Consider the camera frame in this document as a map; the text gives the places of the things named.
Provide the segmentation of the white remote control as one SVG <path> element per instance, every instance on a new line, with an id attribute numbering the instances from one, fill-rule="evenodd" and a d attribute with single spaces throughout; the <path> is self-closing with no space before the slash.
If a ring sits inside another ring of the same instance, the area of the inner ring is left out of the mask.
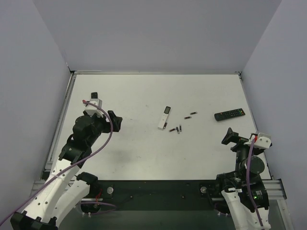
<path id="1" fill-rule="evenodd" d="M 160 119 L 160 121 L 158 123 L 158 129 L 159 130 L 163 130 L 164 129 L 170 111 L 171 111 L 171 107 L 166 106 L 164 111 L 163 111 L 163 113 L 162 113 L 161 119 Z"/>

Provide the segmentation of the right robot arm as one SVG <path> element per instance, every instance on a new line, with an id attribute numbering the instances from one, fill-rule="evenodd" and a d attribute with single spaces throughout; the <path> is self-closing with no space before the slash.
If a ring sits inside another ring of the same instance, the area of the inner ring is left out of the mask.
<path id="1" fill-rule="evenodd" d="M 265 164 L 259 155 L 272 146 L 271 137 L 252 133 L 244 138 L 228 128 L 221 143 L 234 143 L 231 151 L 236 153 L 235 170 L 216 176 L 235 229 L 269 230 L 269 198 L 260 176 Z"/>

